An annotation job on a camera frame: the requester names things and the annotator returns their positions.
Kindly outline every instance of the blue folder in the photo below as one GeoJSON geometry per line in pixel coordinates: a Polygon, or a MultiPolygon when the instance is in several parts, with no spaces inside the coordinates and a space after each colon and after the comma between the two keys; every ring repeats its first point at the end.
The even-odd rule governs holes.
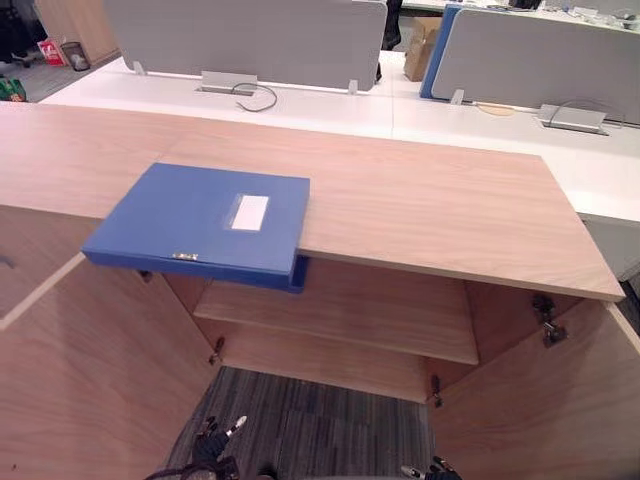
{"type": "Polygon", "coordinates": [[[422,86],[420,87],[420,97],[422,98],[435,98],[431,93],[433,82],[435,82],[436,76],[438,75],[438,68],[440,68],[440,62],[442,61],[442,56],[444,55],[451,29],[453,28],[453,21],[458,12],[463,8],[467,7],[455,4],[447,4],[444,7],[438,38],[436,38],[436,44],[433,47],[433,52],[431,52],[431,58],[427,64],[427,70],[425,71],[422,86]]]}
{"type": "Polygon", "coordinates": [[[82,251],[99,265],[299,292],[309,186],[308,178],[155,163],[82,251]]]}

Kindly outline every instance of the cabinet hinge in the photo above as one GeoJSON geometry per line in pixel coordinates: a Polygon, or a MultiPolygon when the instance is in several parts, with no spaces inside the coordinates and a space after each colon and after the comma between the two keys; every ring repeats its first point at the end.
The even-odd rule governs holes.
{"type": "Polygon", "coordinates": [[[444,401],[440,396],[440,377],[437,375],[431,375],[431,393],[433,394],[436,408],[440,408],[444,405],[444,401]]]}
{"type": "Polygon", "coordinates": [[[544,328],[544,338],[542,342],[545,347],[550,348],[569,337],[564,327],[554,323],[553,315],[556,305],[550,297],[536,294],[533,296],[531,305],[538,316],[542,328],[544,328]]]}
{"type": "Polygon", "coordinates": [[[147,270],[138,270],[138,275],[140,275],[144,283],[149,283],[153,279],[153,273],[147,270]]]}
{"type": "Polygon", "coordinates": [[[216,346],[213,347],[213,353],[209,357],[209,365],[215,365],[217,360],[220,360],[220,354],[222,353],[222,348],[224,347],[224,337],[219,337],[216,340],[216,346]]]}

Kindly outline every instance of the cabinet top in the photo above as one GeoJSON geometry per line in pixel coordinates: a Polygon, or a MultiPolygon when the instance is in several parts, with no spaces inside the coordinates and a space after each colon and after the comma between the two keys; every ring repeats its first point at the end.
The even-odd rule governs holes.
{"type": "Polygon", "coordinates": [[[617,300],[542,159],[162,114],[0,106],[0,205],[104,218],[154,161],[308,177],[311,256],[617,300]]]}

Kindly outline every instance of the open cabinet door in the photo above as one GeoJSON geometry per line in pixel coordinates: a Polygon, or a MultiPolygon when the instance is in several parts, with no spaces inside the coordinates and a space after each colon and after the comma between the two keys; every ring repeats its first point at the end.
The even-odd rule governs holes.
{"type": "Polygon", "coordinates": [[[0,319],[0,478],[144,478],[215,377],[211,348],[161,275],[81,254],[57,275],[0,319]]]}
{"type": "Polygon", "coordinates": [[[640,478],[640,341],[613,304],[585,300],[442,392],[436,452],[464,480],[640,478]]]}

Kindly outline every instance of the gray carpet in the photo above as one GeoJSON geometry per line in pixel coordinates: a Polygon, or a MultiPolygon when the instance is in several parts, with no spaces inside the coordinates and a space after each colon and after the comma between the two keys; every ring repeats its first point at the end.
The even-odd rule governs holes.
{"type": "Polygon", "coordinates": [[[431,458],[427,407],[404,400],[223,367],[167,462],[189,461],[195,434],[215,415],[221,428],[247,415],[225,454],[240,478],[272,463],[279,480],[334,475],[398,476],[431,458]]]}

